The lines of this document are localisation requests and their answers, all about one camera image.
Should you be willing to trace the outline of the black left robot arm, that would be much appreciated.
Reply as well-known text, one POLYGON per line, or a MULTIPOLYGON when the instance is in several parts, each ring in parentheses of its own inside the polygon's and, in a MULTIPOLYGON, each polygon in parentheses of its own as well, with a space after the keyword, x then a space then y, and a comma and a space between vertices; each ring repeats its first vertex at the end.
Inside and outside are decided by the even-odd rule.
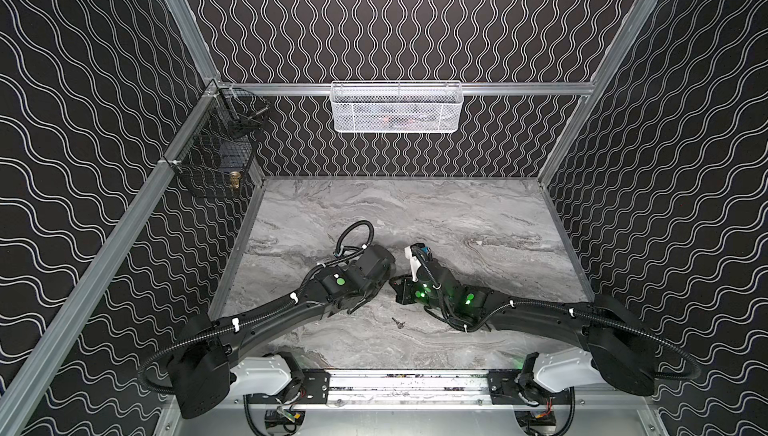
POLYGON ((395 257, 374 235, 370 221, 356 221, 337 240, 333 259, 310 269, 295 290, 233 316, 192 317, 172 344, 141 363, 139 385, 174 396, 185 419, 212 410, 244 383, 238 367, 250 351, 325 316, 353 314, 378 295, 393 275, 395 257), (368 231, 366 240, 345 245, 360 227, 368 231))

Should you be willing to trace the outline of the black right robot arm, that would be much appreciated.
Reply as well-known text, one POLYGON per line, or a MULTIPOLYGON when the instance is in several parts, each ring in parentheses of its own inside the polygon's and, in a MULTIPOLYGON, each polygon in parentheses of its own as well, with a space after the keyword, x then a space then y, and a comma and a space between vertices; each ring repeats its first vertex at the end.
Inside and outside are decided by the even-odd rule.
POLYGON ((591 302, 552 302, 464 284, 422 243, 405 248, 410 273, 392 280, 401 305, 426 313, 464 334, 483 329, 512 331, 568 344, 560 353, 531 353, 520 387, 558 393, 605 382, 636 396, 651 396, 660 381, 687 382, 702 373, 689 352, 654 333, 610 296, 591 302))

